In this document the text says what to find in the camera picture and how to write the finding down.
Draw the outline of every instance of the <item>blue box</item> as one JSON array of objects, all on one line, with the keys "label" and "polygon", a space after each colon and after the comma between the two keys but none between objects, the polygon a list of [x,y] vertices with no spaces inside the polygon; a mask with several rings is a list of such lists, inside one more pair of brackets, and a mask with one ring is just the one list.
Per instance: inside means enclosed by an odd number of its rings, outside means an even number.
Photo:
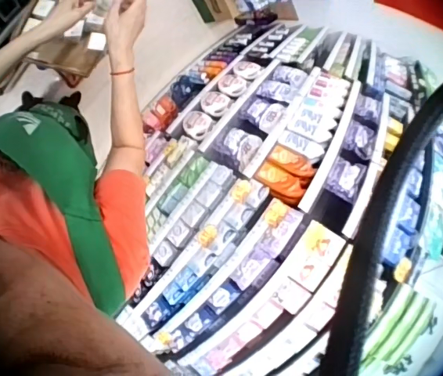
[{"label": "blue box", "polygon": [[183,291],[188,291],[199,279],[199,277],[188,266],[178,273],[175,278],[175,283],[182,288]]},{"label": "blue box", "polygon": [[399,264],[406,251],[411,248],[411,243],[412,238],[407,233],[395,228],[384,247],[384,262],[390,266]]},{"label": "blue box", "polygon": [[162,295],[170,306],[174,306],[182,300],[185,292],[175,282],[173,282],[162,291]]},{"label": "blue box", "polygon": [[219,315],[239,297],[241,292],[231,280],[227,280],[207,300],[207,305]]},{"label": "blue box", "polygon": [[411,168],[409,170],[408,178],[405,183],[406,193],[413,199],[417,199],[420,195],[420,190],[422,187],[422,174],[416,168]]},{"label": "blue box", "polygon": [[405,196],[397,214],[397,226],[409,236],[413,235],[416,232],[420,206],[411,197]]},{"label": "blue box", "polygon": [[163,296],[158,298],[149,308],[142,314],[146,326],[152,331],[159,326],[160,323],[167,320],[171,316],[171,307]]}]

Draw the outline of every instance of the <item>store display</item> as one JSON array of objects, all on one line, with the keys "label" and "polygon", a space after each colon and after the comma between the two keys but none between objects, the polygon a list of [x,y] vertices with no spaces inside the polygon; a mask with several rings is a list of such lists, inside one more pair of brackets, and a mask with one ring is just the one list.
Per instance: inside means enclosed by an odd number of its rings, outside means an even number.
[{"label": "store display", "polygon": [[[143,115],[152,264],[130,301],[133,324],[123,322],[184,374],[272,373],[302,349],[306,361],[293,370],[307,374],[325,351],[358,221],[421,104],[414,63],[348,33],[335,34],[334,50],[314,49],[325,31],[275,25],[232,34]],[[286,65],[305,55],[307,63]],[[311,69],[326,58],[328,73]],[[180,132],[164,135],[173,122]],[[209,146],[197,149],[204,140]],[[424,259],[440,257],[443,131],[427,162],[420,153],[394,210],[372,325],[387,312],[385,286],[413,278],[420,248]]]}]

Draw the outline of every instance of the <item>finger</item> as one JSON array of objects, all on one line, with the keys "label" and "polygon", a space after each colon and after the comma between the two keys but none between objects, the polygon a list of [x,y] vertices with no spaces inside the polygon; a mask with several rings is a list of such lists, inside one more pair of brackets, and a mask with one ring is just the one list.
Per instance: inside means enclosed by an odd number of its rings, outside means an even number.
[{"label": "finger", "polygon": [[95,8],[95,3],[94,2],[85,2],[82,6],[80,6],[79,8],[77,8],[75,10],[79,14],[79,16],[81,16],[81,18],[82,18],[86,14],[91,12],[94,8]]}]

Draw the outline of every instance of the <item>red bracelet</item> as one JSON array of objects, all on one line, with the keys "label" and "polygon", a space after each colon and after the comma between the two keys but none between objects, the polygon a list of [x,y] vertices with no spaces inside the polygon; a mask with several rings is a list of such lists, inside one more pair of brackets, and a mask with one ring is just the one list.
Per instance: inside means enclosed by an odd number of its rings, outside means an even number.
[{"label": "red bracelet", "polygon": [[120,76],[120,75],[122,75],[122,74],[129,74],[129,73],[133,73],[135,71],[135,68],[132,68],[132,69],[130,69],[130,70],[125,70],[125,71],[123,71],[123,72],[110,72],[110,75],[111,76]]}]

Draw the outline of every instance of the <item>yellow label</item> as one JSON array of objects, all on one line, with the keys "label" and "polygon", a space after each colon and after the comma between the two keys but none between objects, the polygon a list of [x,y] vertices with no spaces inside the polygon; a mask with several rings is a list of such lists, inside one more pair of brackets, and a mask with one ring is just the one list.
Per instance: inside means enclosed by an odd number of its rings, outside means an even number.
[{"label": "yellow label", "polygon": [[165,148],[164,148],[164,155],[167,157],[169,154],[173,152],[174,149],[178,146],[178,143],[176,140],[172,140]]},{"label": "yellow label", "polygon": [[247,196],[251,193],[251,183],[247,180],[240,180],[233,187],[230,193],[234,201],[240,202],[241,204],[247,199]]},{"label": "yellow label", "polygon": [[216,239],[217,235],[218,231],[216,230],[216,227],[213,225],[208,225],[199,232],[199,243],[205,248],[209,247],[213,240]]},{"label": "yellow label", "polygon": [[166,331],[162,331],[157,335],[157,341],[159,341],[163,345],[167,345],[169,344],[169,342],[171,342],[171,335]]},{"label": "yellow label", "polygon": [[286,215],[289,207],[283,204],[281,201],[274,201],[265,212],[265,221],[271,227],[277,227],[284,216]]},{"label": "yellow label", "polygon": [[411,268],[411,260],[404,257],[394,270],[394,279],[400,284],[403,284],[408,278],[409,272],[411,272]]}]

